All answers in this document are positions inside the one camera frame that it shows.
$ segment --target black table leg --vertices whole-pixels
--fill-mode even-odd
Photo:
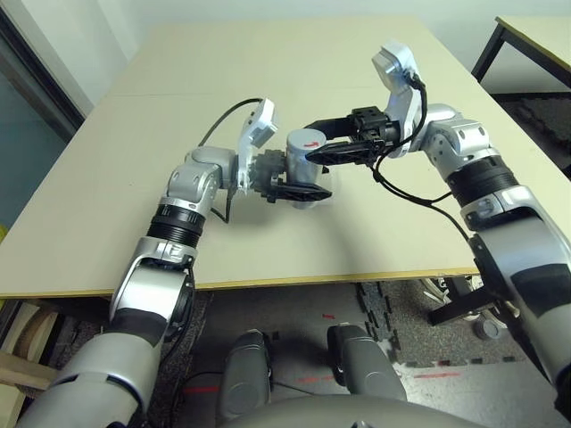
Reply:
[[[504,42],[503,35],[505,31],[506,29],[503,28],[500,24],[496,26],[496,29],[493,31],[490,40],[488,40],[488,44],[485,46],[484,51],[472,69],[472,76],[474,76],[478,82],[482,81],[486,71],[488,71],[492,65],[493,60],[496,58],[496,55],[500,51],[500,48]]]
[[[464,317],[468,312],[490,307],[494,301],[495,298],[485,287],[480,287],[473,292],[459,296],[441,308],[433,310],[428,314],[428,320],[432,325],[439,325]]]

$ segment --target table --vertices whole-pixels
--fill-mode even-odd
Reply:
[[[504,42],[571,87],[571,16],[498,16],[498,25],[472,69],[478,82]]]
[[[217,22],[158,28],[96,106],[0,245],[0,295],[105,295],[120,283],[170,172],[231,104],[272,99],[287,133],[352,108],[386,106],[370,58],[389,38],[408,44],[429,102],[478,118],[520,182],[567,235],[571,192],[501,107],[417,19],[406,16]],[[236,147],[248,110],[210,144]],[[366,281],[476,272],[442,216],[376,185],[364,167],[331,168],[334,197],[312,210],[236,198],[230,225],[209,216],[198,246],[199,289]],[[422,153],[386,175],[418,195],[448,189]],[[221,207],[220,192],[215,206]],[[458,221],[452,199],[441,205]]]

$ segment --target white wall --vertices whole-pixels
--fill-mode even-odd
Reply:
[[[84,111],[104,95],[151,28],[164,22],[416,14],[471,70],[492,34],[496,15],[571,15],[570,0],[0,0],[0,4],[11,4],[13,10],[23,5],[32,16],[35,31],[45,35],[88,99]],[[30,26],[25,22],[21,29],[27,33]],[[46,47],[37,47],[43,57],[42,49]],[[502,48],[483,84],[494,93],[567,90],[509,46]]]

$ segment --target floor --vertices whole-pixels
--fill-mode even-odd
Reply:
[[[493,97],[571,179],[571,93]]]
[[[393,283],[409,287],[408,282]],[[288,385],[275,386],[272,401],[304,395],[301,389],[316,394],[346,394],[335,383],[327,359],[326,331],[330,325],[350,322],[365,327],[368,314],[363,312],[352,284],[326,284],[303,287],[217,292],[207,312],[202,336],[193,351],[190,375],[199,374],[174,391],[174,427],[194,428],[215,426],[216,397],[224,359],[237,336],[250,328],[259,328],[271,338],[274,354],[273,379]],[[393,312],[406,311],[402,303]],[[473,341],[470,330],[459,320],[452,329],[428,327],[441,333],[439,340]],[[401,343],[406,337],[400,335]],[[436,336],[426,337],[430,352]],[[493,355],[497,347],[510,353],[510,347],[495,341],[483,342]],[[416,336],[417,342],[422,338]],[[389,340],[381,343],[389,350]],[[440,360],[454,360],[452,347],[442,346]],[[552,409],[555,393],[550,385],[525,358],[492,364],[469,364],[481,351],[464,354],[464,360],[449,366],[411,367],[395,362],[394,367],[409,400],[437,408],[484,426],[502,427],[565,427],[565,419]]]

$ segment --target red laser line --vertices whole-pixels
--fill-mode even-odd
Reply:
[[[189,386],[182,390],[183,394],[204,394],[206,392],[218,392],[218,386]]]

